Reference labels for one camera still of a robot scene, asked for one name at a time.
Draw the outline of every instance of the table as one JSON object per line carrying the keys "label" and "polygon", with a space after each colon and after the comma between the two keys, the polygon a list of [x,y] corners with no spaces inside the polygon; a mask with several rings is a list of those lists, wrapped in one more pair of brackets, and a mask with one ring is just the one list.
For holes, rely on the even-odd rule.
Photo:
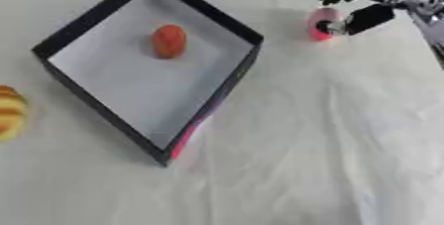
{"label": "table", "polygon": [[30,53],[98,1],[0,0],[0,82],[32,107],[0,146],[1,224],[442,223],[444,72],[403,13],[316,44],[304,31],[315,0],[208,0],[266,42],[161,169]]}

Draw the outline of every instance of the robotic arm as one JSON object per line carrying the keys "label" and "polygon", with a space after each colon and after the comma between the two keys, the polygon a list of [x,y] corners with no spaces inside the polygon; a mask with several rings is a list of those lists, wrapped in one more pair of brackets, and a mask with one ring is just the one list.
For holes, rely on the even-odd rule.
{"label": "robotic arm", "polygon": [[[323,5],[352,0],[320,0]],[[320,21],[325,34],[356,35],[394,18],[394,9],[407,11],[444,66],[444,0],[372,0],[376,4],[353,12],[344,21]]]}

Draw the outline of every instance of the toy fruit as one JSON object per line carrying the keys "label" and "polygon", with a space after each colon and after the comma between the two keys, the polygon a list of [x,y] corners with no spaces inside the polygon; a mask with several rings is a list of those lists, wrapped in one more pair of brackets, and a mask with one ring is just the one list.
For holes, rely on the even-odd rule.
{"label": "toy fruit", "polygon": [[0,86],[0,142],[15,138],[23,127],[28,103],[16,90]]}
{"label": "toy fruit", "polygon": [[158,28],[152,35],[156,54],[160,58],[180,56],[186,47],[186,33],[176,25],[166,25]]}

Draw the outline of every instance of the open box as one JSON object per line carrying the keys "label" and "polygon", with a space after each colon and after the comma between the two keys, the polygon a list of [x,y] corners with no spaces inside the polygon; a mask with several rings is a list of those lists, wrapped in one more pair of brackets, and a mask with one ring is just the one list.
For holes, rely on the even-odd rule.
{"label": "open box", "polygon": [[[187,49],[158,59],[176,24]],[[63,85],[166,166],[255,61],[263,36],[203,0],[104,0],[33,48]]]}

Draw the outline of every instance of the orange ball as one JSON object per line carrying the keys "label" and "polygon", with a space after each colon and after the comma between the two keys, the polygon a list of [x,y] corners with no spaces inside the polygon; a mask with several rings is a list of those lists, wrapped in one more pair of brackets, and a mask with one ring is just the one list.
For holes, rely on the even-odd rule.
{"label": "orange ball", "polygon": [[158,28],[152,35],[156,54],[161,58],[180,56],[186,47],[186,33],[176,25]]}

